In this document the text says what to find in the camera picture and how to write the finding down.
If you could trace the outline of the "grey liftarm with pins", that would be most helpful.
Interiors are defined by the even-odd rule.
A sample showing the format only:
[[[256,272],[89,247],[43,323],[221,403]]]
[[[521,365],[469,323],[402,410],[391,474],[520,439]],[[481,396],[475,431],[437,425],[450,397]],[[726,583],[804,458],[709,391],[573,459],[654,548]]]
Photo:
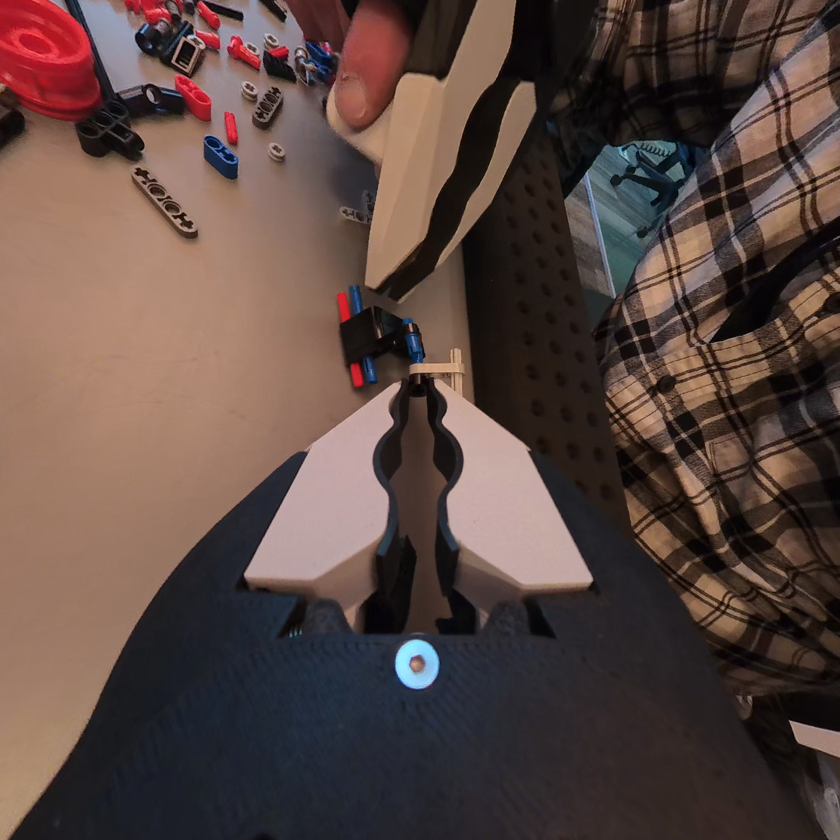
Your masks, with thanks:
[[[448,386],[458,395],[464,395],[464,381],[466,366],[460,349],[449,352],[448,362],[432,362],[412,364],[408,370],[409,382],[412,386],[420,386],[427,380],[446,380]]]

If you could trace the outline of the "grey thin toy liftarm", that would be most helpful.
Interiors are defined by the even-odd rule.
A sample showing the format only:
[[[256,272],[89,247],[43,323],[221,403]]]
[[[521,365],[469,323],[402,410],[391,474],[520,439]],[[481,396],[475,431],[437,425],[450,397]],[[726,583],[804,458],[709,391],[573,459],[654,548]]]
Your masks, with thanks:
[[[131,171],[131,178],[133,184],[178,235],[190,240],[198,238],[196,223],[147,168],[135,165]]]

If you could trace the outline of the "large red toy wheel hub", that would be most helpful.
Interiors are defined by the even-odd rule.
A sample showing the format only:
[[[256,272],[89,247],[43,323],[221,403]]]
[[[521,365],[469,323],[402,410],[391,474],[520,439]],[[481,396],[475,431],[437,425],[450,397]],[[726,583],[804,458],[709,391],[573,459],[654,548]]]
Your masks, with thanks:
[[[88,35],[50,1],[1,2],[1,82],[52,119],[78,122],[103,104]]]

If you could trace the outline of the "person's right forearm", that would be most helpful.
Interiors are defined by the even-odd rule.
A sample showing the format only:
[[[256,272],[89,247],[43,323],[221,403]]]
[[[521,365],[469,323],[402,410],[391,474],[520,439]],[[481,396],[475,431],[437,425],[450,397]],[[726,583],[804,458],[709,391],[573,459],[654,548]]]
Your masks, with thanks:
[[[598,144],[710,145],[828,2],[600,2],[550,111]]]

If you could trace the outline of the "long black toy axle rod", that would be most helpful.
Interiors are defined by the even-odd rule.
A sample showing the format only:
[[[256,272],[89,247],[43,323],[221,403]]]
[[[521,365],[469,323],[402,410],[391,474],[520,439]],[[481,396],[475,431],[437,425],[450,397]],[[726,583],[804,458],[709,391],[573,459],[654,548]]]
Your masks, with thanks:
[[[63,1],[63,4],[66,6],[69,15],[72,16],[78,22],[78,24],[82,27],[83,31],[85,32],[85,35],[87,36],[87,40],[91,48],[93,68],[95,72],[94,74],[99,83],[103,102],[120,102],[120,96],[114,90],[109,74],[104,66],[102,58],[100,57],[96,40],[93,37],[91,30],[88,26],[88,21],[86,20],[84,12],[81,8],[81,3],[79,1],[67,0]]]

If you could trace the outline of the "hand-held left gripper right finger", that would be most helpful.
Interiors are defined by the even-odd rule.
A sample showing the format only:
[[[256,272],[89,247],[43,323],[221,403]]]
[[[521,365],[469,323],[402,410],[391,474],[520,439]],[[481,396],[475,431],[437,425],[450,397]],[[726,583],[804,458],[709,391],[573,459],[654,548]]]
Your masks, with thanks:
[[[520,439],[451,387],[425,384],[437,500],[435,563],[451,617],[439,632],[475,632],[498,604],[583,592],[593,575]]]

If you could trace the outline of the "office chair base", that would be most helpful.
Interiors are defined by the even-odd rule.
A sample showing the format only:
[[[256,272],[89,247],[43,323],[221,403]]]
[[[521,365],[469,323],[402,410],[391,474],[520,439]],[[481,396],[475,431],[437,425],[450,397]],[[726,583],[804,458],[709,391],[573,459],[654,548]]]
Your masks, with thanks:
[[[679,190],[687,178],[689,155],[682,143],[675,143],[674,149],[654,151],[655,142],[630,143],[621,147],[621,152],[635,153],[633,160],[627,159],[628,165],[621,174],[610,178],[610,185],[618,188],[625,182],[634,183],[654,193],[650,206],[656,211],[652,222],[639,227],[635,234],[643,239],[653,233],[661,222],[665,212],[676,200]]]

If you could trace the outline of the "person's plaid shirt torso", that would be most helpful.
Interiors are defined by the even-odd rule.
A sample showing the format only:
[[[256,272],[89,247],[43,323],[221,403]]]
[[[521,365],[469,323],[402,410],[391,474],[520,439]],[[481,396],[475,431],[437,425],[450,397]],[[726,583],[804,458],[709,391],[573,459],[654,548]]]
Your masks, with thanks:
[[[749,694],[838,684],[838,3],[718,135],[596,332],[626,505]]]

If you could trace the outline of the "person's right hand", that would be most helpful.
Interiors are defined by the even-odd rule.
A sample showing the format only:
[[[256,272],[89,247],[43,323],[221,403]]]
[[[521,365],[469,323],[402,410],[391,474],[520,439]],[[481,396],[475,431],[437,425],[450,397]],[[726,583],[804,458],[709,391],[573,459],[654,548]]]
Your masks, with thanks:
[[[413,27],[399,3],[360,1],[349,15],[340,1],[289,1],[309,40],[339,52],[333,84],[335,108],[352,130],[377,120],[393,99],[413,42]]]

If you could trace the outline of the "black blue toy brick assembly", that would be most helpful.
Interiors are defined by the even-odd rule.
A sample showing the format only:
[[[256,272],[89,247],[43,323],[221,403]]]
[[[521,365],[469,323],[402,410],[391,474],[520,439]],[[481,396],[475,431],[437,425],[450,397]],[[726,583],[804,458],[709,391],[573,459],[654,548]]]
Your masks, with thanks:
[[[401,318],[380,306],[366,307],[359,285],[338,293],[336,301],[343,358],[353,388],[378,383],[375,360],[385,354],[411,364],[425,362],[422,333],[412,318]]]

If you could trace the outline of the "black triangular toy connector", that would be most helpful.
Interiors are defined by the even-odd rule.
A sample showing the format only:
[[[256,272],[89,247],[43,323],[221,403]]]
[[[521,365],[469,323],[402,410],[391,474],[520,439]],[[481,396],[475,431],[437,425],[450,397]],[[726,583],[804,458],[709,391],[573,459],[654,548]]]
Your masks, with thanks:
[[[102,158],[111,152],[128,161],[143,157],[144,142],[131,128],[130,112],[117,99],[107,101],[91,116],[75,123],[81,149],[90,157]]]

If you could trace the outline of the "black connector with pin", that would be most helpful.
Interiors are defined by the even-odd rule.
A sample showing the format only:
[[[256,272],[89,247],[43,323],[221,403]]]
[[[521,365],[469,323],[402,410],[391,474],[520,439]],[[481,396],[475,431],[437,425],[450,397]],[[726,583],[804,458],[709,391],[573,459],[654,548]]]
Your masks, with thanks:
[[[186,102],[178,90],[152,83],[118,91],[116,98],[129,116],[136,119],[156,115],[180,116],[186,112]]]

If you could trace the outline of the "grey desk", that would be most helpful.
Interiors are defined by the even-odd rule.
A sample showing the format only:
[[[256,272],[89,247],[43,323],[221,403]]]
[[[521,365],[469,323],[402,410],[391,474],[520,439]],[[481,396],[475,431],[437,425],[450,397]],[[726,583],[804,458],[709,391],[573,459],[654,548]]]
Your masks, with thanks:
[[[199,228],[177,234],[70,123],[26,116],[2,150],[2,835],[87,724],[131,629],[188,550],[287,457],[364,397],[340,351],[335,294],[362,282],[375,189],[321,89],[284,84],[256,129],[233,33],[295,48],[256,2],[223,21],[194,80],[213,122],[142,119],[143,167]],[[227,145],[224,112],[238,124]],[[239,159],[204,160],[203,137]],[[269,143],[286,152],[273,162]]]

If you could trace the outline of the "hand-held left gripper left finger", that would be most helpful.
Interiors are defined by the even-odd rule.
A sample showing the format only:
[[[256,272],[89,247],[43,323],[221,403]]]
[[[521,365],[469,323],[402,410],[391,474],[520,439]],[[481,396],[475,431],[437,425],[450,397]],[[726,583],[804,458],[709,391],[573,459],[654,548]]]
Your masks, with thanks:
[[[404,628],[416,554],[392,478],[410,401],[408,381],[390,385],[307,449],[245,570],[251,589],[334,600],[372,632]]]

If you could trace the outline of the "pile of small toy pins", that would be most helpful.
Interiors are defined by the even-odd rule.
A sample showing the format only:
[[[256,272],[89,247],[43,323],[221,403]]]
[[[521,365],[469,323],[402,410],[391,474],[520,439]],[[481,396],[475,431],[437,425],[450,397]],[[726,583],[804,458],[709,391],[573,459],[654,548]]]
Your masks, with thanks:
[[[244,21],[243,13],[216,2],[125,2],[144,22],[134,36],[140,52],[159,60],[165,67],[193,79],[208,50],[220,52],[218,31],[221,18]],[[263,70],[269,77],[306,85],[329,86],[338,69],[338,55],[325,41],[307,40],[290,52],[273,34],[265,34],[263,45],[245,42],[231,35],[226,51],[230,58]]]

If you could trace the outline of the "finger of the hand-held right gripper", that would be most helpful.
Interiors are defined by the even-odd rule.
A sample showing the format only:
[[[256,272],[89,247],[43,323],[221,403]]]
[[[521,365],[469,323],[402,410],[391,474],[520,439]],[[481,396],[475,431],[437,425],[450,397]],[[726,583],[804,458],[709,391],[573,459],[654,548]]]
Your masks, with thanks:
[[[392,275],[423,241],[432,207],[455,168],[459,142],[480,95],[500,79],[504,50],[487,70],[457,55],[444,80],[405,73],[389,112],[366,261],[365,284],[392,291]]]
[[[536,113],[535,93],[530,80],[497,80],[480,95],[425,237],[392,275],[394,301],[403,301],[446,261],[491,205]]]

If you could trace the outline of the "small blue toy liftarm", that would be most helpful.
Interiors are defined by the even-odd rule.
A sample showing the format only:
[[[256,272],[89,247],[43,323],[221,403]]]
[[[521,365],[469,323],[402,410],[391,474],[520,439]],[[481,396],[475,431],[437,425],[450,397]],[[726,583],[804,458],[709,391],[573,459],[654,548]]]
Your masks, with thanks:
[[[225,143],[212,134],[203,137],[203,156],[222,177],[235,181],[238,179],[239,159]]]

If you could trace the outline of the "black dimpled panel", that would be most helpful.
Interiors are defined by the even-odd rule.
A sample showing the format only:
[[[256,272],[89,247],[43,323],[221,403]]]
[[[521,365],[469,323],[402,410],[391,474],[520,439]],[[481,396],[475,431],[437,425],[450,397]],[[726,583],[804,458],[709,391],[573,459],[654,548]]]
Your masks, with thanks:
[[[547,131],[463,241],[478,408],[633,536]]]

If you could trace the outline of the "small red toy liftarm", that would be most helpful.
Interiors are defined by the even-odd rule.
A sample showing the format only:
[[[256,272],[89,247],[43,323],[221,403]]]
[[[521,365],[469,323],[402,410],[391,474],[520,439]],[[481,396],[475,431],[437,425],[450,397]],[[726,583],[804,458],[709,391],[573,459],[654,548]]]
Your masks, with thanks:
[[[183,97],[186,109],[197,119],[210,123],[213,118],[212,99],[192,78],[181,73],[174,76],[175,89]]]

